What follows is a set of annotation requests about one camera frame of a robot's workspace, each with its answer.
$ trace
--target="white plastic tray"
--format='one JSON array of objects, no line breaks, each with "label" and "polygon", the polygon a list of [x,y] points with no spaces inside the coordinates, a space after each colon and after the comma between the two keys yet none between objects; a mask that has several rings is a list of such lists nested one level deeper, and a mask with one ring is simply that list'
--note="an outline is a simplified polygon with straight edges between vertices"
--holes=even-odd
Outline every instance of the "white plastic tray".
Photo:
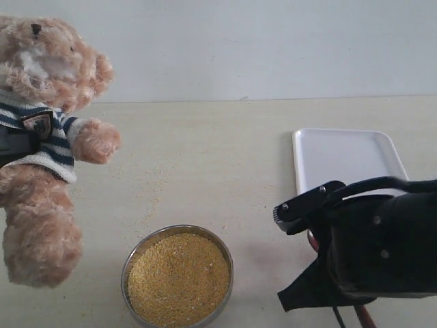
[{"label": "white plastic tray", "polygon": [[408,179],[391,138],[378,131],[303,128],[293,134],[293,150],[298,194],[331,180],[348,185],[379,176]]}]

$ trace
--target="fur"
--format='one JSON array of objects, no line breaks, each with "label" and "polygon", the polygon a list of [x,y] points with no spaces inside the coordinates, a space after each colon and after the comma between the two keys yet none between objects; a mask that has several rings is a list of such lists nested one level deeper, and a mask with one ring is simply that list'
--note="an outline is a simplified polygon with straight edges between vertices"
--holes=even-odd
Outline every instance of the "fur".
[{"label": "fur", "polygon": [[[56,18],[0,16],[0,88],[28,103],[72,113],[112,82],[109,59]],[[89,119],[72,145],[76,160],[108,163],[119,149],[116,128]],[[54,288],[70,277],[83,253],[67,183],[37,165],[0,169],[6,212],[4,262],[9,281]]]}]

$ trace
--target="bowl rim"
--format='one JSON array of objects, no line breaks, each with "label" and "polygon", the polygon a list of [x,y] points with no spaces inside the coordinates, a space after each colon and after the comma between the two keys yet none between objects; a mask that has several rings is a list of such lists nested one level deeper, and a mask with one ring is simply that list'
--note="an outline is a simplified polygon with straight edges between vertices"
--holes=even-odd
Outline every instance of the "bowl rim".
[{"label": "bowl rim", "polygon": [[160,234],[161,232],[167,231],[167,230],[172,230],[172,229],[176,229],[176,228],[189,228],[189,229],[195,229],[195,230],[203,230],[206,234],[211,235],[213,238],[215,238],[220,244],[221,247],[223,247],[223,249],[225,250],[226,256],[229,258],[229,265],[230,265],[230,275],[229,275],[229,285],[227,288],[227,292],[225,294],[225,296],[223,297],[223,300],[220,302],[220,304],[217,305],[216,309],[211,312],[209,315],[207,315],[205,318],[203,318],[202,320],[193,323],[192,325],[189,326],[184,326],[184,328],[197,328],[197,327],[203,327],[203,324],[208,325],[209,323],[211,323],[225,308],[227,302],[229,301],[229,298],[231,296],[232,290],[233,290],[233,286],[234,286],[234,260],[232,258],[231,252],[229,250],[229,248],[226,246],[225,242],[219,237],[217,236],[215,233],[213,233],[212,231],[210,231],[209,229],[200,227],[198,225],[193,225],[193,224],[175,224],[175,225],[168,225],[166,227],[163,227],[159,230],[156,230],[155,232],[147,235],[146,237],[142,238],[136,245],[135,247],[132,249],[132,251],[129,253],[128,258],[126,259],[124,266],[123,266],[123,270],[122,270],[122,278],[121,278],[121,289],[122,289],[122,295],[123,295],[123,300],[124,303],[126,304],[127,308],[129,309],[130,314],[134,317],[134,319],[138,322],[138,323],[142,323],[144,325],[147,325],[149,328],[162,328],[156,325],[153,325],[151,323],[149,323],[148,321],[144,320],[142,317],[140,317],[133,309],[132,305],[129,302],[128,299],[128,295],[127,295],[127,290],[125,290],[124,288],[124,284],[125,284],[125,276],[126,276],[126,270],[128,268],[128,265],[132,259],[132,257],[134,256],[135,252],[138,250],[138,248],[140,248],[140,246],[146,242],[148,239],[151,239],[152,237],[156,236],[157,234]]}]

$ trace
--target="white wall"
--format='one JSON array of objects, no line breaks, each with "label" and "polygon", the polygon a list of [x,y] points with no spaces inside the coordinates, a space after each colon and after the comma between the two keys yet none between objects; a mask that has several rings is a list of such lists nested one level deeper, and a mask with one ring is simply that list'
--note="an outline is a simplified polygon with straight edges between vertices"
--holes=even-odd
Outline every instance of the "white wall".
[{"label": "white wall", "polygon": [[103,101],[437,93],[437,1],[2,0],[110,55]]}]

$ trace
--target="table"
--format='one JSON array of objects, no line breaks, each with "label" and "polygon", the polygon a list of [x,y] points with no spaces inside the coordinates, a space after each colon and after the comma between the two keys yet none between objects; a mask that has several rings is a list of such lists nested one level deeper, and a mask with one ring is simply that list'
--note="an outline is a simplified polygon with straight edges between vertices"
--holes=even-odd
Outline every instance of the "table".
[{"label": "table", "polygon": [[[116,124],[124,146],[111,164],[76,165],[85,248],[68,281],[32,290],[9,284],[0,265],[2,327],[138,327],[119,287],[126,256],[151,232],[191,223],[218,234],[234,257],[234,293],[211,328],[337,328],[331,309],[285,313],[277,299],[315,258],[305,234],[286,236],[272,220],[272,208],[296,194],[292,131],[383,131],[411,179],[437,174],[437,96],[95,104],[79,115]],[[384,328],[435,327],[436,308],[437,298],[368,306]],[[352,309],[341,313],[359,327]]]}]

